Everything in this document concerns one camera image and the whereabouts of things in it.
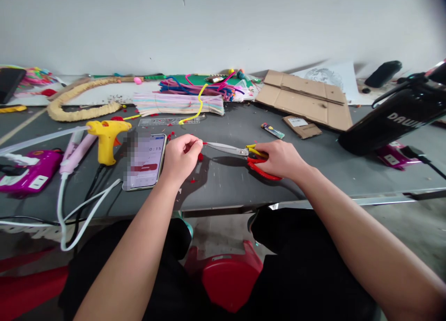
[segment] scissors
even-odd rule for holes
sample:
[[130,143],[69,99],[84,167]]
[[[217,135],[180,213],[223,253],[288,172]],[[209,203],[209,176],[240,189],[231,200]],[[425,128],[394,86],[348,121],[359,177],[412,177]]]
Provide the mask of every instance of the scissors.
[[[256,166],[257,163],[265,163],[266,160],[268,159],[268,155],[263,153],[263,152],[259,152],[255,149],[256,145],[255,144],[250,144],[247,145],[246,148],[244,149],[240,149],[240,148],[236,148],[227,144],[218,144],[215,142],[208,142],[207,145],[211,148],[217,149],[218,151],[222,151],[225,153],[229,153],[229,154],[234,154],[234,155],[238,155],[238,156],[244,156],[246,157],[247,161],[248,161],[248,166],[254,170],[255,172],[257,172],[259,175],[261,175],[262,177],[266,178],[266,179],[270,179],[270,180],[274,180],[274,181],[279,181],[282,180],[282,178],[277,177],[277,176],[273,176],[270,174],[267,174],[266,172],[264,172],[262,169],[260,169],[258,166]],[[252,152],[262,158],[265,159],[253,159],[249,157],[249,153]]]

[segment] scissor blade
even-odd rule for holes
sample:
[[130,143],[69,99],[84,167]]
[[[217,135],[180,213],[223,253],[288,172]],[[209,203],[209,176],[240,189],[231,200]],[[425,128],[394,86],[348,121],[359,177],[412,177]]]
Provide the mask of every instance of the scissor blade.
[[215,142],[208,142],[208,147],[217,149],[218,151],[222,151],[228,154],[239,155],[239,156],[248,156],[249,151],[245,149],[236,148],[227,144],[218,144]]

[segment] floor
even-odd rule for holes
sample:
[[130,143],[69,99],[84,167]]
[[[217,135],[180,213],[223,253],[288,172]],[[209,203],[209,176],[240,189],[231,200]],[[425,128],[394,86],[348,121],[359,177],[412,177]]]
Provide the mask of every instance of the floor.
[[[394,233],[418,257],[432,268],[443,280],[446,280],[446,198],[394,205],[368,206],[365,208],[378,221]],[[244,239],[252,240],[246,222],[250,214],[228,216],[208,216],[188,218],[194,227],[192,244],[198,246],[199,258],[222,253],[243,253]],[[87,230],[87,237],[100,227]],[[0,258],[24,254],[33,250],[42,250],[55,245],[44,239],[31,239],[28,234],[6,234],[1,232]],[[255,250],[263,259],[270,253],[264,246],[255,245]],[[10,275],[24,275],[65,265],[72,255],[54,252],[41,261],[22,267]],[[53,299],[35,310],[23,315],[18,320],[61,320],[62,314]]]

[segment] smartphone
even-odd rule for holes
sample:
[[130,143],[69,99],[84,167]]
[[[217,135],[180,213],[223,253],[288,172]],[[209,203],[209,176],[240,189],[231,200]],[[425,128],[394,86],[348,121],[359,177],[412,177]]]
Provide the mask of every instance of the smartphone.
[[0,104],[11,99],[25,75],[25,69],[0,68]]
[[166,139],[165,134],[136,134],[132,140],[129,166],[124,174],[124,191],[150,189],[156,185],[163,165]]

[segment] yellow pipe cleaner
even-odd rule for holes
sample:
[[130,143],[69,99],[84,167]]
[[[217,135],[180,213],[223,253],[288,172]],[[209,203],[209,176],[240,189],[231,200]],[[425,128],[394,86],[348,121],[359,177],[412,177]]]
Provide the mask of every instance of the yellow pipe cleaner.
[[189,117],[183,120],[180,120],[180,122],[178,124],[184,124],[185,121],[189,121],[192,119],[195,119],[196,117],[198,117],[201,113],[201,110],[203,109],[203,101],[201,100],[201,94],[203,93],[204,89],[208,86],[209,84],[205,84],[203,85],[203,87],[201,88],[200,93],[198,94],[198,100],[200,101],[200,109],[198,110],[198,113],[196,115],[194,115],[193,117]]

